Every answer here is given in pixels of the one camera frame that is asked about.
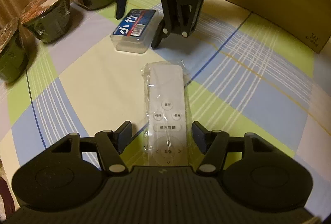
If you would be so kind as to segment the noodle bowl maroon lid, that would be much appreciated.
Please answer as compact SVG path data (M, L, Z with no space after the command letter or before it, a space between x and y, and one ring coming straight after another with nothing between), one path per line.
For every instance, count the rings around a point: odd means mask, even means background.
M70 17L70 0L32 0L20 21L38 40L50 43L67 33Z

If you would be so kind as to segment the clear plastic box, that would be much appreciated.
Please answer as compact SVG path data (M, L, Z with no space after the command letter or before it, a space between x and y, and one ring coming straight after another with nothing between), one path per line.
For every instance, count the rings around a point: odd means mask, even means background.
M157 10L130 10L110 35L114 48L120 52L145 53L161 19Z

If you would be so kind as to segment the white remote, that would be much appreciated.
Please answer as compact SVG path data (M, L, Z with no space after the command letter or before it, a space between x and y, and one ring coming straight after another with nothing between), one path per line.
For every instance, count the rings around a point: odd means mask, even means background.
M187 102L184 62L161 61L143 69L149 166L187 166Z

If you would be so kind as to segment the checked tablecloth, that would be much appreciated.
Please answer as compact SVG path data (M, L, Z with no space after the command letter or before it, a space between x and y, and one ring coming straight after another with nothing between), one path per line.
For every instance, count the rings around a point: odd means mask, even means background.
M111 38L114 7L71 6L72 25L45 44L25 36L30 63L1 83L4 178L69 133L82 137L132 123L127 167L157 153L149 122L241 137L254 132L313 177L306 208L330 214L330 45L320 53L260 16L224 0L205 0L189 37L124 52Z

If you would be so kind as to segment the noodle bowl dark lid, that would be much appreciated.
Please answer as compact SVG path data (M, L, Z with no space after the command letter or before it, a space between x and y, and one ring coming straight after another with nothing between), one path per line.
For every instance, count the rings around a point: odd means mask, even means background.
M20 20L14 18L1 29L1 80L12 83L25 70L29 56L19 31Z

